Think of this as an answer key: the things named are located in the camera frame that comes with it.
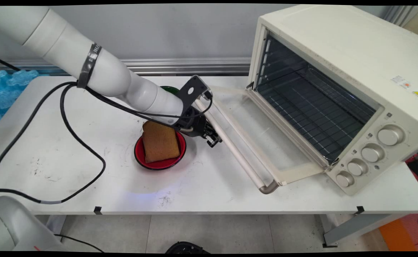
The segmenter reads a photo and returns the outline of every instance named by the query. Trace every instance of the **toaster oven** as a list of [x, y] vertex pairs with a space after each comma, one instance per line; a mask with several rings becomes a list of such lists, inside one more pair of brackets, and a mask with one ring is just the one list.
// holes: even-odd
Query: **toaster oven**
[[353, 195], [418, 152], [418, 35], [353, 6], [259, 17], [245, 86], [210, 86], [207, 118], [263, 193], [324, 172]]

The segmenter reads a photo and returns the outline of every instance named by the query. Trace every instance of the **black tape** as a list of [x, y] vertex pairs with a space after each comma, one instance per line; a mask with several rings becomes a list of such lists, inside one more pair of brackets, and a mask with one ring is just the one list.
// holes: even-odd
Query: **black tape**
[[93, 72], [93, 68], [95, 67], [96, 60], [98, 59], [99, 52], [101, 52], [102, 46], [93, 43], [91, 45], [90, 51], [88, 52], [87, 59], [85, 59], [85, 63], [82, 66], [82, 70], [80, 71], [79, 80], [77, 83], [77, 87], [86, 88], [88, 81], [91, 78], [91, 73]]
[[95, 206], [95, 210], [93, 212], [96, 215], [102, 215], [102, 213], [101, 213], [101, 207], [100, 206]]
[[358, 211], [355, 212], [354, 214], [361, 214], [364, 212], [364, 208], [362, 206], [356, 206], [356, 208], [358, 209]]
[[323, 244], [323, 248], [336, 248], [337, 246], [327, 246], [326, 243]]

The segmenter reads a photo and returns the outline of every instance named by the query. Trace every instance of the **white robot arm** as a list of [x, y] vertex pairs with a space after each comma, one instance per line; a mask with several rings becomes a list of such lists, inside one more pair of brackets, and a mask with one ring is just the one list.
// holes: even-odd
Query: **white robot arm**
[[[48, 6], [0, 6], [0, 31], [77, 79], [93, 44]], [[181, 116], [185, 111], [180, 98], [131, 72], [105, 49], [99, 52], [88, 87], [140, 112]], [[178, 121], [152, 118], [169, 125]]]

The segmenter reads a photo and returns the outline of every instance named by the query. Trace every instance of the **black object on floor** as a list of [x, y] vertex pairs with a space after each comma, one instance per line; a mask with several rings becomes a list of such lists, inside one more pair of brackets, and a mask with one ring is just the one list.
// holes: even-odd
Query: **black object on floor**
[[197, 246], [196, 244], [192, 244], [189, 242], [177, 242], [173, 244], [169, 249], [166, 251], [166, 253], [170, 254], [210, 254], [209, 252], [206, 252], [202, 250], [202, 247]]

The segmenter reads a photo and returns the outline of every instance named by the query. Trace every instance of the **cable strap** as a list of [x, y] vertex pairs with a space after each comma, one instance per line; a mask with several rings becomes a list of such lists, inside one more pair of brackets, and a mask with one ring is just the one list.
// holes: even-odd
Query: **cable strap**
[[87, 59], [85, 59], [85, 63], [82, 66], [82, 70], [80, 71], [79, 80], [77, 82], [77, 87], [86, 88], [88, 81], [91, 78], [91, 73], [93, 72], [93, 68], [95, 67], [96, 60], [98, 59], [99, 52], [101, 52], [102, 46], [96, 44], [94, 42], [91, 47], [90, 51], [88, 52]]

